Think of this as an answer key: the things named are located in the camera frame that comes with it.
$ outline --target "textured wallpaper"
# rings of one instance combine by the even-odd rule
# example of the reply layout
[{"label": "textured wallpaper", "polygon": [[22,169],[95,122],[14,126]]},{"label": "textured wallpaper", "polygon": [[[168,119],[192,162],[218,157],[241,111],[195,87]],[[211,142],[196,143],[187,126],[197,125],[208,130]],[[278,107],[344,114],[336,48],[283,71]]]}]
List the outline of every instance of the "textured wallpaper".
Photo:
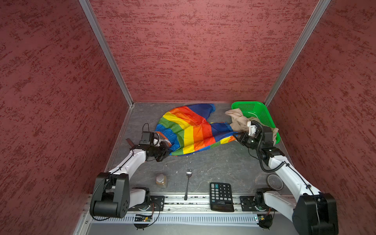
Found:
[{"label": "textured wallpaper", "polygon": [[0,234],[72,235],[127,104],[78,0],[0,11]]},{"label": "textured wallpaper", "polygon": [[317,0],[91,0],[137,102],[264,101]]},{"label": "textured wallpaper", "polygon": [[376,1],[332,0],[269,110],[296,168],[337,200],[340,234],[376,231]]}]

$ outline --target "colorful cloth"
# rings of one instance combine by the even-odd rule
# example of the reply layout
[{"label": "colorful cloth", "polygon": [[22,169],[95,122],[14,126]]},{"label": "colorful cloth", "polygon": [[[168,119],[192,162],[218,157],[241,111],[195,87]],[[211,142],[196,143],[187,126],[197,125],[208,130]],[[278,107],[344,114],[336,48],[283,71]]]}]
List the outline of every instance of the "colorful cloth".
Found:
[{"label": "colorful cloth", "polygon": [[215,107],[196,104],[174,108],[159,120],[155,131],[171,143],[170,155],[184,155],[207,150],[235,140],[227,123],[209,123]]}]

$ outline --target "white fabric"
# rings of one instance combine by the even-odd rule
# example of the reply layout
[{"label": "white fabric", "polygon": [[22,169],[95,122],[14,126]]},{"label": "white fabric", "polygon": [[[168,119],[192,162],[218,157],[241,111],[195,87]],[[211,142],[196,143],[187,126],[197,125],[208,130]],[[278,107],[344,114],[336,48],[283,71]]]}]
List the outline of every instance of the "white fabric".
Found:
[{"label": "white fabric", "polygon": [[[257,121],[259,123],[260,120],[256,117],[246,118],[240,109],[232,109],[225,112],[226,115],[231,117],[232,123],[230,124],[231,128],[235,132],[248,132],[249,128],[247,126],[248,121]],[[272,128],[273,131],[273,142],[276,144],[277,132],[278,128]]]}]

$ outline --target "green basket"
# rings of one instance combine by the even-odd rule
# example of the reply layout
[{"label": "green basket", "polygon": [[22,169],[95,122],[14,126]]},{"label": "green basket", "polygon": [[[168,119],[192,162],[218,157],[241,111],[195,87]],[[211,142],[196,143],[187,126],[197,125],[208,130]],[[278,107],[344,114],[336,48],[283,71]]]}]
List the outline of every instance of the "green basket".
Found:
[{"label": "green basket", "polygon": [[[237,101],[231,105],[231,109],[240,108],[243,115],[246,118],[256,117],[260,119],[261,123],[265,126],[275,128],[276,125],[270,116],[268,108],[261,102],[258,101]],[[276,144],[281,140],[279,133],[277,133]]]}]

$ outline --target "small jar with lid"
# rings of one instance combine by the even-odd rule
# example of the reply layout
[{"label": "small jar with lid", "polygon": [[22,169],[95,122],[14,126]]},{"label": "small jar with lid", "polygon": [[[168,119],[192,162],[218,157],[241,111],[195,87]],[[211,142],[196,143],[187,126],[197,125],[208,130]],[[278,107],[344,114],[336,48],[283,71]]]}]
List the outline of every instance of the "small jar with lid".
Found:
[{"label": "small jar with lid", "polygon": [[157,175],[155,183],[160,188],[167,188],[167,177],[164,174]]}]

